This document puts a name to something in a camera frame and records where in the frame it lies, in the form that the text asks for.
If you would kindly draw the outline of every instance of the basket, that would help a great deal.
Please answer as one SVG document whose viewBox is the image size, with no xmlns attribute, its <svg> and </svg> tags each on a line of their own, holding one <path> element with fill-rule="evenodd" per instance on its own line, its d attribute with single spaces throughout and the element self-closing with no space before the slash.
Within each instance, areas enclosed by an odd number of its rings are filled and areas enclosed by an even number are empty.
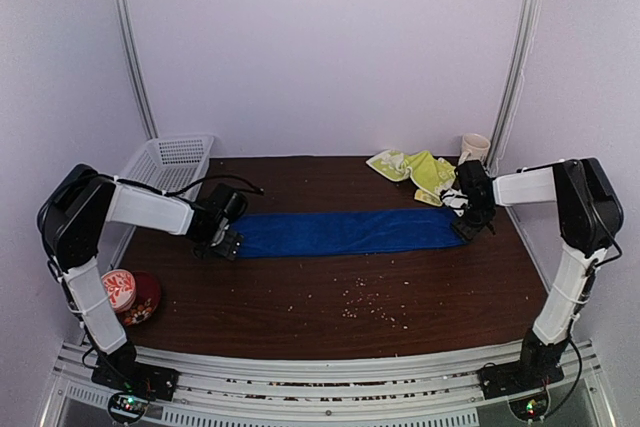
<svg viewBox="0 0 640 427">
<path fill-rule="evenodd" d="M 213 136 L 169 137 L 147 141 L 129 160 L 120 176 L 167 192 L 179 190 L 209 168 Z M 183 197 L 195 200 L 201 185 Z"/>
</svg>

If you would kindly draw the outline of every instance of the green and white cloth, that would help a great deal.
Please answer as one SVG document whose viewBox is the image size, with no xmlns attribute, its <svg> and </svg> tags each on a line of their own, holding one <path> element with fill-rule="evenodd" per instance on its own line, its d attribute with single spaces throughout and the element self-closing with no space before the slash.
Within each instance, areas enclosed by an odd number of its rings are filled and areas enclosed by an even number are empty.
<svg viewBox="0 0 640 427">
<path fill-rule="evenodd" d="M 418 187 L 414 198 L 440 207 L 440 193 L 448 190 L 456 179 L 455 167 L 443 158 L 435 159 L 431 152 L 407 155 L 397 150 L 385 150 L 367 160 L 367 165 L 393 182 L 411 179 Z"/>
</svg>

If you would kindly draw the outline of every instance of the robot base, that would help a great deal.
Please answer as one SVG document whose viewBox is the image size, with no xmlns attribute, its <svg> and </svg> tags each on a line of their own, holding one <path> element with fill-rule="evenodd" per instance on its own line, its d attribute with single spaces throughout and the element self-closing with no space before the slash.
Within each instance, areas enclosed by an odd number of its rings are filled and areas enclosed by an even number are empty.
<svg viewBox="0 0 640 427">
<path fill-rule="evenodd" d="M 528 378 L 522 375 L 520 362 L 510 362 L 502 365 L 489 365 L 478 371 L 480 386 L 486 400 L 515 395 L 527 390 L 542 387 L 541 378 L 547 379 L 547 384 L 560 382 L 564 373 L 559 366 L 546 369 L 543 375 Z"/>
<path fill-rule="evenodd" d="M 135 363 L 134 379 L 142 380 L 143 385 L 133 386 L 133 389 L 127 388 L 123 379 L 118 377 L 113 371 L 105 365 L 99 365 L 93 371 L 91 381 L 98 385 L 104 385 L 110 389 L 130 392 L 136 397 L 149 400 L 166 400 L 173 399 L 173 392 L 178 383 L 178 371 L 167 369 L 165 367 L 157 367 L 155 365 Z"/>
</svg>

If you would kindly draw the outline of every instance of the folded blue cloth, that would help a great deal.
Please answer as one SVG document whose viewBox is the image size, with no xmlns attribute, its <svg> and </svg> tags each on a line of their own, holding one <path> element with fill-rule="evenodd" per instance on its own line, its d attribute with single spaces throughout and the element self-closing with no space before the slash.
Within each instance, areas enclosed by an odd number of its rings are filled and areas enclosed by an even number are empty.
<svg viewBox="0 0 640 427">
<path fill-rule="evenodd" d="M 318 257 L 457 247 L 449 209 L 247 215 L 239 257 Z"/>
</svg>

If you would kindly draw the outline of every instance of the wooden table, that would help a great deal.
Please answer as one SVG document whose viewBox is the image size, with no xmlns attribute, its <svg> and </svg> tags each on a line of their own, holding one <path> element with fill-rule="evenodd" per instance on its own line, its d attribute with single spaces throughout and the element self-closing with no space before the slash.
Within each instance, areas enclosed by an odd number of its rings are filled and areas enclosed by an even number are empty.
<svg viewBox="0 0 640 427">
<path fill-rule="evenodd" d="M 249 213 L 425 208 L 360 157 L 212 159 L 266 190 Z M 206 184 L 202 193 L 213 188 Z M 200 261 L 185 238 L 138 229 L 122 268 L 162 282 L 138 345 L 256 359 L 426 354 L 522 338 L 546 293 L 504 210 L 496 236 L 396 254 Z"/>
</svg>

